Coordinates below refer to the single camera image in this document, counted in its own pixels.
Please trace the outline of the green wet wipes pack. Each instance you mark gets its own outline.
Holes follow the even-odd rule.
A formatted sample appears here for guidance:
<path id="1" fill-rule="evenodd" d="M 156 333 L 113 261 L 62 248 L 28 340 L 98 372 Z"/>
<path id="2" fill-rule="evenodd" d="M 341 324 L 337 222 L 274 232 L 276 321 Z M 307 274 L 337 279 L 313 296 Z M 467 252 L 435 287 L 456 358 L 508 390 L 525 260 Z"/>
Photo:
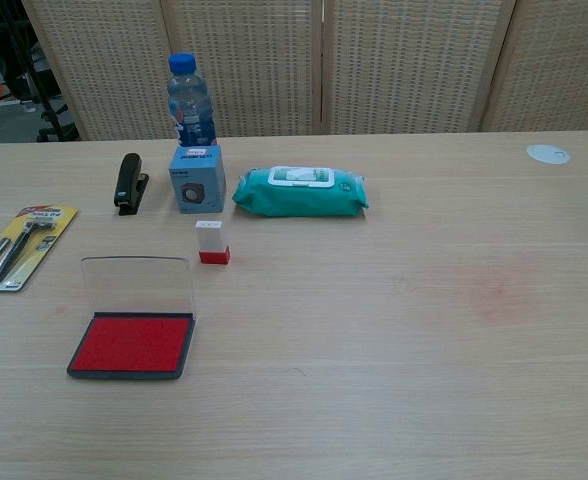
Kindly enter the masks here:
<path id="1" fill-rule="evenodd" d="M 328 167 L 252 168 L 233 200 L 266 217 L 355 217 L 369 207 L 363 176 Z"/>

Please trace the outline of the blue speaker box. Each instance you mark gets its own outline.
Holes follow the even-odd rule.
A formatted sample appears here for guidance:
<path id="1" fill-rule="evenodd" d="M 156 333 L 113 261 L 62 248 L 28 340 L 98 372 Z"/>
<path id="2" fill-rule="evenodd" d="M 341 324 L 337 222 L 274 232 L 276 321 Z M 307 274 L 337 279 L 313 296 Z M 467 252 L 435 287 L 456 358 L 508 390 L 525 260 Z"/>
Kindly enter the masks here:
<path id="1" fill-rule="evenodd" d="M 178 146 L 168 171 L 181 213 L 223 212 L 226 176 L 219 145 Z"/>

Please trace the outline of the water bottle blue cap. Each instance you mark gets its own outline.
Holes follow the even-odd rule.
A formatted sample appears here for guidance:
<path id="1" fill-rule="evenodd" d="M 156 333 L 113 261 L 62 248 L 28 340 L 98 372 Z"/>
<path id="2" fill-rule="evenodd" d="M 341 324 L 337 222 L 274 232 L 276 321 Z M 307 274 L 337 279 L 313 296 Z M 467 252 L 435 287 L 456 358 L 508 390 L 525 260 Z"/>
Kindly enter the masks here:
<path id="1" fill-rule="evenodd" d="M 205 79 L 197 70 L 192 53 L 168 57 L 168 108 L 182 147 L 212 146 L 217 143 L 213 105 Z"/>

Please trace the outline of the black stapler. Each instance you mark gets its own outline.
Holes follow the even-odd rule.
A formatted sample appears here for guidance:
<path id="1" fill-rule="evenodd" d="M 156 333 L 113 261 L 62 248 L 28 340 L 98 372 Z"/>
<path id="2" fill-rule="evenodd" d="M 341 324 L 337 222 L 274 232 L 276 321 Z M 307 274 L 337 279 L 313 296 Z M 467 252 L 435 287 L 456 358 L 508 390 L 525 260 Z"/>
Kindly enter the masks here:
<path id="1" fill-rule="evenodd" d="M 119 216 L 136 215 L 149 182 L 149 175 L 141 171 L 142 159 L 128 153 L 122 160 L 114 193 L 114 205 Z"/>

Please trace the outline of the small red white object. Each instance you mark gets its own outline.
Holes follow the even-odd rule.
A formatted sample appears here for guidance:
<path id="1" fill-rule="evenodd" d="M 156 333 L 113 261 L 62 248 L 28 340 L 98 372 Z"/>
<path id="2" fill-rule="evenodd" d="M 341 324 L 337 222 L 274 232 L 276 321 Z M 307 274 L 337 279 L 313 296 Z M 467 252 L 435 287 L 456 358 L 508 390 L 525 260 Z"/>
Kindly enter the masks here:
<path id="1" fill-rule="evenodd" d="M 195 223 L 195 232 L 198 240 L 199 259 L 202 264 L 229 264 L 230 248 L 222 221 L 198 220 Z"/>

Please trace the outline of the wicker folding screen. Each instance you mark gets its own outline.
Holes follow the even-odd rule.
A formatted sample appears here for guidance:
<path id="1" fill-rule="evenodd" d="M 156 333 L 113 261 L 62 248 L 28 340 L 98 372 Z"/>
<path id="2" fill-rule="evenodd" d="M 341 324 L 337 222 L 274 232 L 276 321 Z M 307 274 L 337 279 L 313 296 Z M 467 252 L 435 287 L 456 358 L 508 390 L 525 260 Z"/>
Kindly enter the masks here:
<path id="1" fill-rule="evenodd" d="M 588 129 L 588 0 L 22 0 L 85 140 L 173 132 L 190 52 L 221 137 Z"/>

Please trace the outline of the black tripod stand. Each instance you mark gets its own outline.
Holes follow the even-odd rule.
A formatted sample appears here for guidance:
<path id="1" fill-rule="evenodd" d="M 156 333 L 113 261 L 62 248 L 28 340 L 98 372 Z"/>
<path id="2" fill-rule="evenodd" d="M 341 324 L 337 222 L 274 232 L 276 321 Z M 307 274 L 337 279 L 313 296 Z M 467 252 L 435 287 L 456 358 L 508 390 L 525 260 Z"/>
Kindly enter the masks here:
<path id="1" fill-rule="evenodd" d="M 55 110 L 52 107 L 46 89 L 35 70 L 30 49 L 23 41 L 18 23 L 10 11 L 8 0 L 0 0 L 0 15 L 8 28 L 10 41 L 18 62 L 23 72 L 27 75 L 27 80 L 32 82 L 32 85 L 36 88 L 37 98 L 43 109 L 41 118 L 51 124 L 49 129 L 39 130 L 36 141 L 40 143 L 48 142 L 51 135 L 55 135 L 59 142 L 79 140 L 80 134 L 74 123 L 68 123 L 66 125 L 60 123 L 59 114 L 66 111 L 68 106 L 64 104 L 59 110 Z"/>

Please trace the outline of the razor in yellow blister pack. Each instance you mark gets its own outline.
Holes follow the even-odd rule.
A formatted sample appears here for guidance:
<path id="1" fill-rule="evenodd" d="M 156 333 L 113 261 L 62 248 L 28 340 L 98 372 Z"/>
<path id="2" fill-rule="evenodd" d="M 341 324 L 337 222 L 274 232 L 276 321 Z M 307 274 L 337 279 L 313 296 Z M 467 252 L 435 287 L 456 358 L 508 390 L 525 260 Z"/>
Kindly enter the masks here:
<path id="1" fill-rule="evenodd" d="M 37 205 L 16 214 L 0 233 L 0 292 L 25 287 L 77 213 L 70 206 Z"/>

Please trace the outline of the red ink pad clear lid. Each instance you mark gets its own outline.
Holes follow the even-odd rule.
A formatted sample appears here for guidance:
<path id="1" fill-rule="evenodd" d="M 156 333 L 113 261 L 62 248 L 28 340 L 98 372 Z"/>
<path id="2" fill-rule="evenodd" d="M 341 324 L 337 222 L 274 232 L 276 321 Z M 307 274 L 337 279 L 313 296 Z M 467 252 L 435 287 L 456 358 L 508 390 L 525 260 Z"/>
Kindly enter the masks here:
<path id="1" fill-rule="evenodd" d="M 189 262 L 180 257 L 81 260 L 91 319 L 69 364 L 76 379 L 176 380 L 197 316 Z"/>

